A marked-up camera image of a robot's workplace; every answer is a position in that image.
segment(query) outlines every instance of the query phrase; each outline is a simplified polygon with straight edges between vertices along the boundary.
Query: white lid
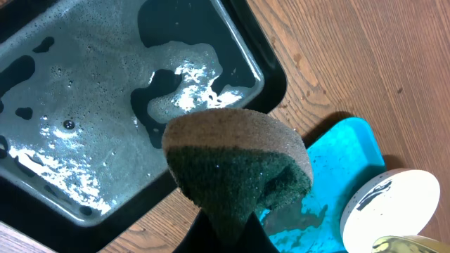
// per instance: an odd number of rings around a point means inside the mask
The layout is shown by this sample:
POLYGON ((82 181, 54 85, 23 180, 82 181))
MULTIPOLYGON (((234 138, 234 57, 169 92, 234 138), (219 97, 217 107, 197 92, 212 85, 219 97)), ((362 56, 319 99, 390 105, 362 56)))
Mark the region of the white lid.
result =
POLYGON ((359 189, 346 206, 340 233, 349 253, 371 252, 383 236, 417 235, 435 213, 439 182, 429 172, 394 169, 359 189))

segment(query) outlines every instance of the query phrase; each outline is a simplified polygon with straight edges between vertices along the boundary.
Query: wooden table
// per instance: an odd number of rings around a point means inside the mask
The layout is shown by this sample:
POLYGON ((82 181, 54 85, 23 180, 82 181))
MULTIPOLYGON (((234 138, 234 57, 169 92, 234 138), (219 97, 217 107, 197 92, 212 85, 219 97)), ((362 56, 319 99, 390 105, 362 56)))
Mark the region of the wooden table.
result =
MULTIPOLYGON (((348 114, 366 119, 389 169, 439 179, 440 203, 421 234, 450 244, 450 1, 249 2, 289 81, 271 116, 307 143, 348 114)), ((174 191, 103 251, 171 252, 197 211, 174 191)), ((0 245, 46 251, 4 226, 0 245)))

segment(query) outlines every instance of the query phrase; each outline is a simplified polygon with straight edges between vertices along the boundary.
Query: water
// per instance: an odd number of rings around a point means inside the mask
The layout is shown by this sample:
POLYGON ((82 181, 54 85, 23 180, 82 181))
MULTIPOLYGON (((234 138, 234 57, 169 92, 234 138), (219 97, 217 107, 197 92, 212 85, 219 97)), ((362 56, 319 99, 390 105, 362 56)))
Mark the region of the water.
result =
POLYGON ((204 0, 60 1, 0 47, 0 174, 100 222, 167 168, 171 118, 262 89, 236 36, 204 0))

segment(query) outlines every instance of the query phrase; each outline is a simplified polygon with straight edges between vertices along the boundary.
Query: sponge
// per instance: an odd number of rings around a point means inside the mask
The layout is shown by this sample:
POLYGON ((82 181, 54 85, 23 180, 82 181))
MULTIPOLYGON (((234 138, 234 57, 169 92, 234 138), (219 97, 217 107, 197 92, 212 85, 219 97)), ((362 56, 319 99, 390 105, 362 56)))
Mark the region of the sponge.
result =
POLYGON ((278 209, 311 190, 302 138, 260 112, 212 109, 173 119, 162 137, 172 176, 234 245, 259 208, 278 209))

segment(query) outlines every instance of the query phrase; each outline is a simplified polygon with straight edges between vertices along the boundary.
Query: black object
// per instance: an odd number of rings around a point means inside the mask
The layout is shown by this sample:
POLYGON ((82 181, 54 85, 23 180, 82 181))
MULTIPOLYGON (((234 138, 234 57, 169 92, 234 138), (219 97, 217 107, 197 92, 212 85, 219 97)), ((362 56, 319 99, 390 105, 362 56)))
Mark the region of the black object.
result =
MULTIPOLYGON (((56 0, 13 0, 1 8, 0 43, 55 2, 56 0)), ((263 91, 246 108, 268 113, 281 102, 285 95, 287 81, 284 71, 248 3, 243 0, 221 0, 221 2, 265 78, 263 91)), ((166 171, 112 213, 104 222, 87 228, 67 220, 0 177, 0 221, 57 252, 97 252, 175 188, 176 184, 172 176, 166 171)))
POLYGON ((174 253, 187 252, 279 252, 267 237, 258 217, 253 212, 247 220, 238 243, 232 247, 222 245, 211 226, 207 215, 200 210, 191 229, 174 253))

